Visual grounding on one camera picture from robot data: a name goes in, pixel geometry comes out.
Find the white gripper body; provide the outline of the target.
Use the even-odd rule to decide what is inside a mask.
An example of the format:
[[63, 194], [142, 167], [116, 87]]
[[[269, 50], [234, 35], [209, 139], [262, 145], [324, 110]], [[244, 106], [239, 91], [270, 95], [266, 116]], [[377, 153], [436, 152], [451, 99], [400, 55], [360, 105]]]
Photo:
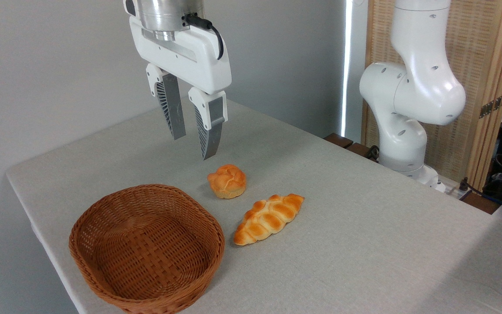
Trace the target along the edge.
[[209, 95], [225, 90], [232, 82], [227, 48], [221, 59], [217, 35], [197, 27], [175, 32], [174, 41], [158, 40], [129, 18], [136, 49], [142, 59], [173, 74]]

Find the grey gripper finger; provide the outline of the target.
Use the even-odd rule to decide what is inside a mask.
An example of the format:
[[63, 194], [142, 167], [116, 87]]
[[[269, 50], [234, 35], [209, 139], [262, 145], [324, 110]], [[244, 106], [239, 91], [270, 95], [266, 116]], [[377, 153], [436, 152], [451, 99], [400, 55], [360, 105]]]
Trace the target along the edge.
[[226, 93], [208, 95], [192, 87], [188, 95], [195, 108], [201, 153], [205, 160], [217, 153], [222, 125], [228, 120]]
[[178, 78], [149, 63], [146, 67], [151, 94], [157, 98], [174, 140], [186, 135]]

